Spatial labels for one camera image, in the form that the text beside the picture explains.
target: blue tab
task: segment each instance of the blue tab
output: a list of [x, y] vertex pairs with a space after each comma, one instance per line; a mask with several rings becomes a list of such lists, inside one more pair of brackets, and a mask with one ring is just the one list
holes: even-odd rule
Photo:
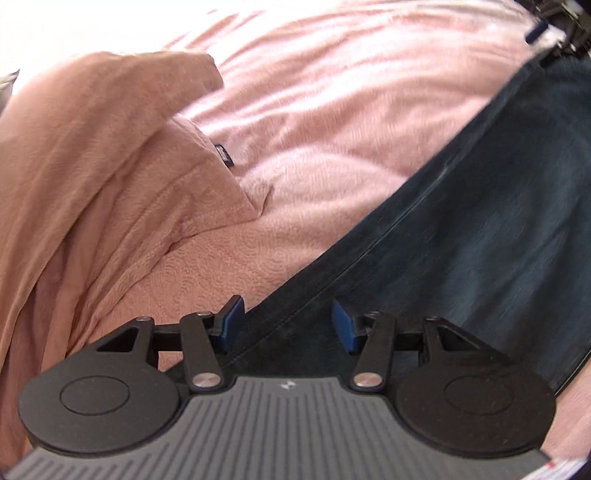
[[351, 355], [359, 353], [360, 342], [355, 332], [355, 319], [337, 300], [333, 300], [332, 319], [336, 333], [345, 349]]
[[236, 337], [246, 318], [244, 299], [241, 296], [232, 297], [233, 304], [229, 306], [228, 312], [223, 317], [222, 333], [220, 334], [220, 345], [225, 352], [229, 352], [236, 341]]

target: black round pad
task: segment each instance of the black round pad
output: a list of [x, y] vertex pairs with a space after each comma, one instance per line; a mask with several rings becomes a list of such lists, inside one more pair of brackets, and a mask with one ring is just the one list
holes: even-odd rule
[[172, 380], [144, 361], [82, 353], [27, 384], [18, 411], [37, 443], [84, 455], [148, 440], [172, 419], [178, 404]]
[[106, 415], [129, 400], [129, 387], [113, 377], [95, 375], [74, 380], [61, 391], [61, 402], [80, 415]]
[[457, 370], [427, 364], [400, 383], [395, 406], [419, 438], [471, 458], [539, 448], [556, 411], [546, 382], [518, 365]]

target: black plastic bracket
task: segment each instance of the black plastic bracket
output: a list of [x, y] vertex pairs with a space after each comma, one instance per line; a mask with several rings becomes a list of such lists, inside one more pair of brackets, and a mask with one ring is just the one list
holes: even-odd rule
[[[335, 301], [333, 321], [349, 352], [365, 345], [354, 352], [361, 354], [350, 388], [386, 391], [400, 419], [422, 441], [473, 458], [517, 455], [544, 441], [556, 412], [547, 383], [446, 319], [359, 315]], [[355, 340], [346, 336], [353, 332]], [[417, 351], [418, 368], [394, 389], [389, 373], [395, 351]]]
[[179, 324], [155, 326], [151, 317], [124, 324], [25, 386], [18, 410], [29, 438], [82, 455], [149, 440], [181, 403], [182, 385], [157, 369], [158, 352], [183, 352], [185, 390], [219, 391], [226, 382], [215, 353], [230, 350], [244, 317], [242, 297], [233, 296], [219, 313], [192, 313]]

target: ribbed plastic surface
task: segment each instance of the ribbed plastic surface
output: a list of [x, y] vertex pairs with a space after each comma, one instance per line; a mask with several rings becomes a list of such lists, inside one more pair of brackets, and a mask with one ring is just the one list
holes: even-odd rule
[[419, 442], [380, 397], [336, 378], [239, 378], [194, 397], [160, 438], [102, 459], [37, 449], [8, 480], [515, 480], [544, 465], [538, 451], [468, 460]]

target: jeans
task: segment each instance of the jeans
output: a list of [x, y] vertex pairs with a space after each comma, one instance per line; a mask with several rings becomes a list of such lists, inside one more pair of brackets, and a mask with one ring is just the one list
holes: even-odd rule
[[[229, 374], [347, 379], [331, 320], [441, 316], [559, 392], [591, 349], [591, 61], [533, 59], [439, 154], [247, 313]], [[397, 353], [392, 382], [416, 368]]]

